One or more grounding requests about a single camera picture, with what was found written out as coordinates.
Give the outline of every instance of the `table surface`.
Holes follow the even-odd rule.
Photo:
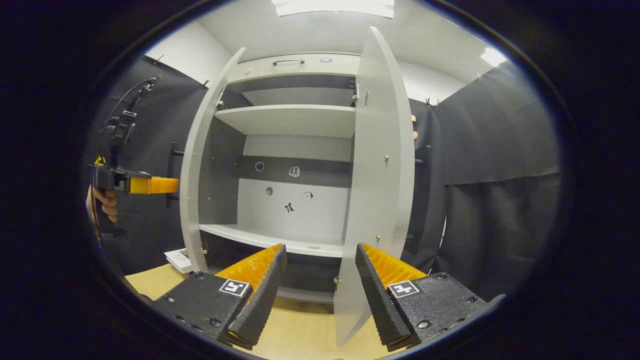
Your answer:
[[[158,299],[178,285],[184,277],[171,264],[126,276],[138,292]],[[387,352],[380,343],[373,318],[343,347],[335,344],[335,317],[330,304],[298,302],[276,298],[271,314],[252,351],[268,359],[377,359],[401,350]]]

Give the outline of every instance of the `ceiling light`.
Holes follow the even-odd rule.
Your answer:
[[[394,0],[271,0],[279,16],[307,12],[357,12],[394,18]]]
[[[484,54],[480,55],[480,57],[492,67],[496,67],[507,60],[498,50],[492,49],[491,47],[487,47],[484,50]]]

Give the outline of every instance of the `white wall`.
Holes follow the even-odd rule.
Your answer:
[[[149,49],[147,56],[190,76],[199,83],[212,81],[231,54],[205,29],[194,21],[178,29]]]
[[[466,85],[463,81],[437,70],[405,61],[398,61],[398,65],[410,99],[424,102],[425,99],[430,98],[431,104],[435,104],[437,100],[443,101]]]

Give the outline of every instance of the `black curtain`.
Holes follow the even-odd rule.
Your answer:
[[[448,272],[485,300],[509,293],[543,250],[557,211],[553,116],[508,63],[421,112],[414,127],[426,133],[415,156],[423,164],[402,259]]]
[[[177,144],[178,150],[184,149],[191,123],[207,89],[201,88],[200,83],[187,75],[162,63],[154,65],[153,62],[153,59],[144,56],[117,79],[93,120],[90,143],[95,147],[99,129],[128,89],[161,75],[152,91],[135,107],[134,112],[138,114],[136,129],[118,160],[127,170],[145,171],[154,176],[179,177],[182,158],[176,157],[173,168],[168,169],[172,142]],[[115,115],[119,115],[123,107],[120,105]],[[103,136],[101,154],[109,154],[108,144],[108,136]],[[94,147],[87,149],[87,164],[95,161]],[[118,193],[116,199],[116,226],[126,229],[128,237],[124,241],[105,240],[102,248],[107,256],[120,265],[125,275],[166,264],[164,252],[184,247],[177,201],[172,201],[167,207],[164,195]]]

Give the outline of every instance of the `black sticker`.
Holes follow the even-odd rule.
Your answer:
[[[394,294],[396,299],[400,299],[401,297],[413,295],[420,292],[420,290],[418,290],[418,288],[415,287],[415,285],[409,280],[391,284],[389,285],[389,288],[391,289],[391,292]]]
[[[220,291],[222,291],[223,293],[242,297],[247,288],[249,288],[249,284],[247,282],[228,279],[222,285]]]

